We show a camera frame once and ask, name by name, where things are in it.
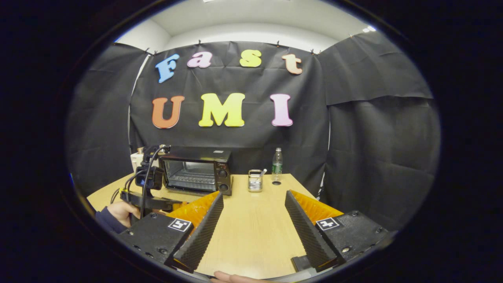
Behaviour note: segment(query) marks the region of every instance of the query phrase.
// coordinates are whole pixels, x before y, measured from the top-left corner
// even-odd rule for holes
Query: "sleeve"
[[[122,225],[105,207],[102,211],[96,212],[96,221],[106,230],[110,232],[115,232],[117,234],[122,233],[127,229],[126,226]]]

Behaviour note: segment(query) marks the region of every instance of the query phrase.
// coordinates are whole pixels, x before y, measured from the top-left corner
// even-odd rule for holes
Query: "toaster oven window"
[[[213,163],[165,160],[168,186],[216,191]]]

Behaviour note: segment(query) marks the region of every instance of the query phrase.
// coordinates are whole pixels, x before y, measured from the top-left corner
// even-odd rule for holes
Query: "human hand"
[[[117,219],[122,225],[130,228],[131,221],[129,220],[129,214],[132,213],[136,218],[140,218],[140,210],[125,201],[115,202],[108,206],[108,212]]]
[[[240,276],[236,274],[229,275],[221,271],[215,271],[214,274],[217,279],[214,278],[210,279],[210,281],[213,283],[263,283],[263,282],[271,283],[272,282],[261,279],[253,279],[250,277]]]

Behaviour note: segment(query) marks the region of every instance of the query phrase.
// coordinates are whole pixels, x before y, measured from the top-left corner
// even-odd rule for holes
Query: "table surface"
[[[101,188],[88,201],[101,211],[109,205],[113,192],[131,176]],[[286,191],[292,189],[314,197],[291,174],[282,175],[281,185],[273,185],[272,175],[264,175],[262,192],[248,192],[247,175],[233,178],[232,196],[224,196],[224,209],[196,272],[213,275],[220,270],[258,279],[295,273],[291,258],[306,253],[285,208]],[[141,193],[141,187],[134,183],[131,190]],[[181,201],[201,197],[166,188],[151,192]]]

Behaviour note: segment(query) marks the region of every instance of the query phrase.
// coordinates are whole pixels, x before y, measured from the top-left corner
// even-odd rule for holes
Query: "plastic bottle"
[[[279,181],[281,173],[283,172],[283,155],[281,154],[281,148],[276,148],[276,152],[273,157],[273,181]]]

